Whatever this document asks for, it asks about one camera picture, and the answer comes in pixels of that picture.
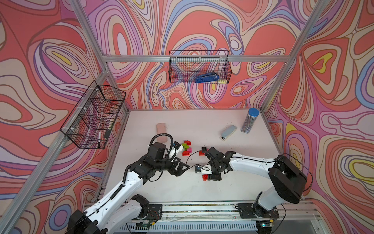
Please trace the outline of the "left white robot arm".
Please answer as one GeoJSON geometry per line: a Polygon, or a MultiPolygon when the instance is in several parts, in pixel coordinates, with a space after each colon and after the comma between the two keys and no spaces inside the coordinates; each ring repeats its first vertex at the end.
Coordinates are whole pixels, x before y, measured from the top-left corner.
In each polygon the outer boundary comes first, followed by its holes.
{"type": "Polygon", "coordinates": [[[112,234],[134,218],[147,217],[150,202],[135,192],[157,171],[181,176],[189,169],[177,157],[184,150],[183,145],[172,140],[167,147],[155,142],[158,137],[151,139],[144,156],[126,167],[122,180],[109,193],[85,211],[76,210],[71,214],[67,234],[112,234]]]}

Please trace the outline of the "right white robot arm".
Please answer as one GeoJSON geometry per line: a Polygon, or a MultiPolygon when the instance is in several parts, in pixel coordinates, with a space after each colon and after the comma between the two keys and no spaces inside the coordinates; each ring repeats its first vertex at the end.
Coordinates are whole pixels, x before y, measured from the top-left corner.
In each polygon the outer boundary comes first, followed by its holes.
{"type": "Polygon", "coordinates": [[[279,217],[275,211],[283,203],[298,204],[307,184],[307,175],[299,169],[289,158],[279,155],[275,159],[259,159],[244,156],[234,151],[219,152],[214,147],[205,152],[209,160],[208,169],[200,172],[207,175],[208,180],[220,181],[221,173],[242,171],[262,176],[272,182],[272,186],[260,192],[254,203],[243,211],[257,218],[279,217]]]}

